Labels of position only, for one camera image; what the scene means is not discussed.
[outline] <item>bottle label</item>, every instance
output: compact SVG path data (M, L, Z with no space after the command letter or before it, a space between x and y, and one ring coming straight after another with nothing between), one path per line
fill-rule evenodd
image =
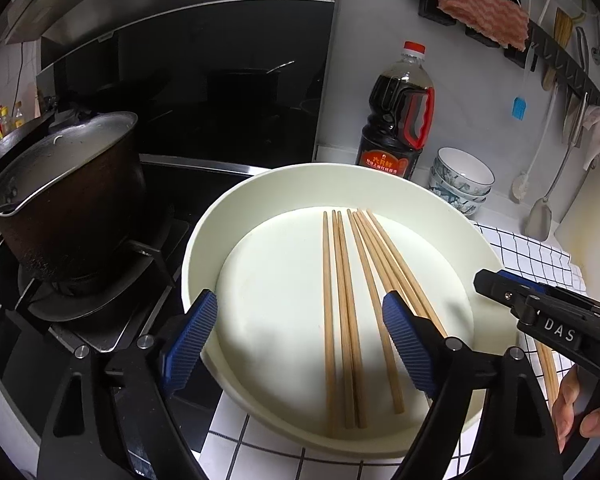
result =
M403 178L409 167L409 160L406 158L398 159L391 153L382 150L371 150L369 152L362 152L360 166L384 171L385 173L391 173Z

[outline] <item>gas stove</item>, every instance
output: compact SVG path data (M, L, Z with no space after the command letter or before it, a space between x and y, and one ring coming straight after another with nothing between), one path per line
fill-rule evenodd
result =
M161 155L141 155L147 200L137 228L105 269L88 280L45 283L28 275L0 240L0 379L37 436L62 373L82 346L127 348L183 312L182 258L206 208L263 170ZM170 409L193 450L202 450L222 389L200 361ZM116 410L130 456L144 456L125 396Z

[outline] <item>utensil rack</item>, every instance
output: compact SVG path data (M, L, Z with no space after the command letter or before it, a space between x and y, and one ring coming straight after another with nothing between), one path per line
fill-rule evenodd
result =
M438 13L442 13L442 11L437 8L435 10ZM429 16L426 14L420 15L429 19ZM573 57L571 57L567 51L565 51L554 40L554 38L551 37L551 35L549 35L542 27L539 27L538 24L532 20L529 20L528 38L526 39L525 43L525 51L520 52L513 47L509 47L504 49L504 56L524 69L526 53L531 45L533 45L536 50L536 54L539 57L543 58L549 65L555 68L559 83L567 84L573 93L579 98L582 98L585 92L588 92L589 103L600 107L600 90L598 90L598 88L593 84L593 81L589 78L589 76L585 74L579 63L573 59Z

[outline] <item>black glass panel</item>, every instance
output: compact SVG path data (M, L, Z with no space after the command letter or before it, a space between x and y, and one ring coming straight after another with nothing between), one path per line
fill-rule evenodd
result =
M38 85L61 109L136 112L143 153L265 168L308 162L332 16L333 3L316 0L181 9L86 44Z

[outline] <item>blue gripper pad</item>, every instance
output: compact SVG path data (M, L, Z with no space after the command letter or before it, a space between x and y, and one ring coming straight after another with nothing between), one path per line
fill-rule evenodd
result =
M382 320L413 385L430 399L435 399L438 386L433 377L433 362L414 329L414 318L397 293L390 292L382 300Z
M169 397L187 384L202 347L218 317L218 300L210 290L200 292L161 352L162 392Z
M520 285L526 285L532 290L539 292L540 294L546 294L546 287L542 283L532 282L531 280L528 280L526 278L523 278L522 276L513 274L512 272L508 272L506 270L499 270L498 276L508 278L509 280L519 283Z

